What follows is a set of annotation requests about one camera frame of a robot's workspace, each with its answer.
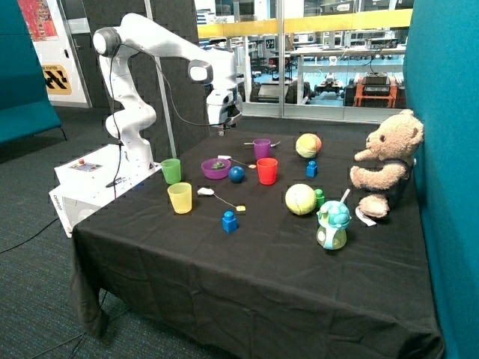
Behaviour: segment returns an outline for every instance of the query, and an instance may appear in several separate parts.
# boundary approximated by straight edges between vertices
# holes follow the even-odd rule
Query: ball
[[[230,169],[228,176],[232,183],[241,183],[243,178],[245,178],[245,170],[240,166],[234,166]]]
[[[321,150],[321,140],[313,133],[305,133],[296,141],[296,152],[305,159],[314,158]]]
[[[284,199],[287,208],[295,215],[306,215],[316,208],[316,192],[309,185],[292,185]]]

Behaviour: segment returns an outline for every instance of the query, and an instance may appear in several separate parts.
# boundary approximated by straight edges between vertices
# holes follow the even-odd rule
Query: teddy bear
[[[362,214],[382,218],[401,199],[414,165],[414,153],[424,140],[424,126],[411,110],[393,115],[369,134],[366,150],[356,153],[356,161],[381,161],[376,169],[353,166],[350,178],[356,188],[370,191],[361,199]]]

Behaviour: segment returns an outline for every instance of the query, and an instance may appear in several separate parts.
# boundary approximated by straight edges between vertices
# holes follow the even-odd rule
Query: yellow warning sign
[[[45,65],[42,69],[48,95],[71,95],[67,71],[61,65]]]

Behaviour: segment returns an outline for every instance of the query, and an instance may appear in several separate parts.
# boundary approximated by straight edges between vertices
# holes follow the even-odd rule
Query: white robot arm
[[[156,120],[155,111],[138,95],[129,72],[128,59],[138,52],[190,61],[188,73],[192,82],[213,85],[214,90],[207,97],[210,125],[224,129],[239,118],[240,111],[235,108],[241,106],[241,96],[237,91],[234,53],[217,48],[200,49],[135,13],[127,14],[118,27],[96,31],[93,42],[109,93],[124,107],[115,117],[107,119],[106,128],[112,136],[120,138],[133,167],[147,170],[153,164],[150,143],[139,132]]]

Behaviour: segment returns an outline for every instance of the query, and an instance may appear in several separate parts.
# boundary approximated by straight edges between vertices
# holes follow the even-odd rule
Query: teal sofa
[[[406,100],[424,123],[415,169],[446,358],[479,358],[478,1],[416,0]]]
[[[0,11],[0,145],[55,127],[43,71],[16,0]]]

